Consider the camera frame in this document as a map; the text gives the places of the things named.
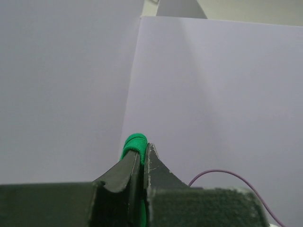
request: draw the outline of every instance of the purple wire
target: purple wire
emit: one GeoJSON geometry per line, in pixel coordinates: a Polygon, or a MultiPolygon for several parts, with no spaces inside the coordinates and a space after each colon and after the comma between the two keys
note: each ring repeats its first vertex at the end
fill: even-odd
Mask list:
{"type": "Polygon", "coordinates": [[[245,180],[243,177],[241,177],[238,174],[235,174],[231,171],[228,170],[221,170],[221,169],[211,169],[211,170],[206,170],[204,172],[199,173],[197,176],[195,176],[191,182],[188,184],[188,186],[190,187],[199,177],[208,174],[208,173],[226,173],[226,174],[231,174],[237,178],[239,178],[240,180],[242,180],[245,184],[247,184],[252,191],[257,195],[257,197],[260,199],[260,201],[262,202],[263,206],[265,207],[265,209],[268,211],[268,213],[273,217],[273,219],[281,226],[281,227],[286,227],[274,214],[273,212],[270,210],[270,208],[268,207],[268,205],[265,203],[265,201],[262,199],[262,197],[260,196],[260,194],[257,192],[257,190],[247,181],[245,180]]]}

